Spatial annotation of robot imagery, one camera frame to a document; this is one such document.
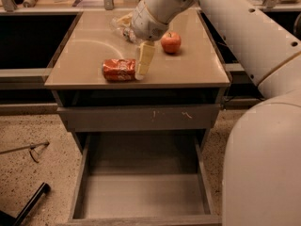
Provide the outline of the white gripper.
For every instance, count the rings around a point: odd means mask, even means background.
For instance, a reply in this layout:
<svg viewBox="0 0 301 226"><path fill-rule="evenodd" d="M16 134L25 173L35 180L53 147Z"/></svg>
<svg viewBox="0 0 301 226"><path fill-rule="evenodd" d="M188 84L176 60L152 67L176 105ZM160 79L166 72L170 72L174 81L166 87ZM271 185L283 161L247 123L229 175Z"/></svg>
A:
<svg viewBox="0 0 301 226"><path fill-rule="evenodd" d="M155 53L155 43L163 37L168 25L158 22L149 12L144 1L135 10L117 19L118 26L132 27L135 35L144 41L139 46L139 59L135 66L135 79L142 80L148 73Z"/></svg>

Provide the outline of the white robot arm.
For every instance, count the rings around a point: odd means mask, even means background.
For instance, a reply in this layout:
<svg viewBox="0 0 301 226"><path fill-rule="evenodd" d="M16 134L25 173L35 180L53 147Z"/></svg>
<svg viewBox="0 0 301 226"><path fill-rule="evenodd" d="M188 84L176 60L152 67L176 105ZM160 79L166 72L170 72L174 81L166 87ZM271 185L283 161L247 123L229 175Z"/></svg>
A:
<svg viewBox="0 0 301 226"><path fill-rule="evenodd" d="M198 3L264 97L234 125L223 166L222 226L301 226L301 47L246 0L142 0L118 19L159 40Z"/></svg>

